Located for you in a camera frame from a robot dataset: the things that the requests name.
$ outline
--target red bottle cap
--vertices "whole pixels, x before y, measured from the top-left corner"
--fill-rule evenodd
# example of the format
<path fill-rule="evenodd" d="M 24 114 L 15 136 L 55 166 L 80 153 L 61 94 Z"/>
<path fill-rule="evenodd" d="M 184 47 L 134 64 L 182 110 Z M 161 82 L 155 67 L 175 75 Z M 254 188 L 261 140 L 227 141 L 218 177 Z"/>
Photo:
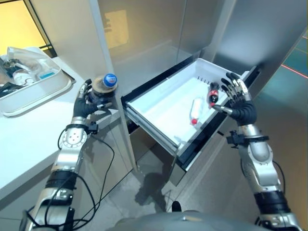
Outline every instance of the red bottle cap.
<path fill-rule="evenodd" d="M 198 120 L 192 119 L 192 124 L 193 124 L 193 125 L 196 125 L 197 123 L 198 123 Z"/>

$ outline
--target white drawer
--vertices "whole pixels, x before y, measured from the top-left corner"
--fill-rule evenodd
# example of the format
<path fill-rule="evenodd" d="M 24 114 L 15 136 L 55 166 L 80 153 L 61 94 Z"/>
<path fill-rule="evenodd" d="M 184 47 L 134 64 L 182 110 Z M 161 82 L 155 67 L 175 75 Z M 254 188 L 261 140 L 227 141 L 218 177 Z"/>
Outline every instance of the white drawer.
<path fill-rule="evenodd" d="M 199 143 L 201 132 L 210 133 L 206 135 L 208 141 L 220 126 L 221 119 L 224 120 L 225 115 L 217 115 L 218 122 L 214 124 L 218 125 L 213 130 L 211 121 L 217 112 L 209 107 L 208 102 L 196 126 L 190 124 L 189 115 L 194 98 L 204 96 L 206 99 L 209 84 L 216 81 L 221 86 L 221 78 L 225 78 L 227 72 L 230 71 L 199 58 L 146 92 L 140 92 L 134 99 L 124 98 L 127 116 L 181 160 L 189 147 L 205 144 L 206 141 Z M 246 80 L 251 73 L 245 71 L 240 78 Z M 227 101 L 226 93 L 219 88 L 217 104 L 224 105 Z"/>

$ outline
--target black robotic glove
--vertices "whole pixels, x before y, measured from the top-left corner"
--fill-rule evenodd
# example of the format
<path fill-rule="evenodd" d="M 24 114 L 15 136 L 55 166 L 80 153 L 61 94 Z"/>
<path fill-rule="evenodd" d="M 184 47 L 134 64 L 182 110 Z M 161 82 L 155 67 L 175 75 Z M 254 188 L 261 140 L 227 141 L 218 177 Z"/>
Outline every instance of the black robotic glove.
<path fill-rule="evenodd" d="M 91 79 L 88 79 L 81 85 L 75 100 L 73 117 L 87 118 L 88 115 L 111 105 L 111 103 L 95 104 L 87 101 L 87 95 L 92 88 L 91 83 Z"/>
<path fill-rule="evenodd" d="M 257 110 L 251 100 L 248 88 L 235 73 L 227 73 L 226 76 L 231 83 L 222 78 L 221 81 L 225 86 L 221 87 L 230 99 L 230 107 L 215 104 L 213 108 L 235 119 L 239 126 L 254 124 L 257 120 Z"/>

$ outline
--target red laser line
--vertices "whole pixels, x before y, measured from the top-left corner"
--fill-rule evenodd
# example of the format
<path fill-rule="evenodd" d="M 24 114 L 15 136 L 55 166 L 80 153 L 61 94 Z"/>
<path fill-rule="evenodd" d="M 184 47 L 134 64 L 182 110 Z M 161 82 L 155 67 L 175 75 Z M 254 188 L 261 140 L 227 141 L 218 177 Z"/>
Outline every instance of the red laser line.
<path fill-rule="evenodd" d="M 282 64 L 281 66 L 283 66 L 284 68 L 287 68 L 288 70 L 293 71 L 294 73 L 297 73 L 297 74 L 299 74 L 300 76 L 302 76 L 302 77 L 308 79 L 308 76 L 305 76 L 305 75 L 303 75 L 302 73 L 300 73 L 300 72 L 298 72 L 298 71 L 295 71 L 295 70 L 293 70 L 292 68 L 289 68 L 289 67 L 286 66 L 286 65 L 283 65 L 283 64 Z"/>

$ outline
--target bottle cap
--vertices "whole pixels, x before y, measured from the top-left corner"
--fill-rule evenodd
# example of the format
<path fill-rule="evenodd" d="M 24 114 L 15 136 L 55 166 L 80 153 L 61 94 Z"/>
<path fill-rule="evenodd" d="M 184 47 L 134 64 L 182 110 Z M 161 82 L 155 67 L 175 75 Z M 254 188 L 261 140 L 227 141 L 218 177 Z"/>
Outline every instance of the bottle cap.
<path fill-rule="evenodd" d="M 192 124 L 193 125 L 196 125 L 198 123 L 198 120 L 197 119 L 192 119 Z"/>
<path fill-rule="evenodd" d="M 108 88 L 114 87 L 116 85 L 116 82 L 117 78 L 114 74 L 109 73 L 103 78 L 103 84 Z"/>

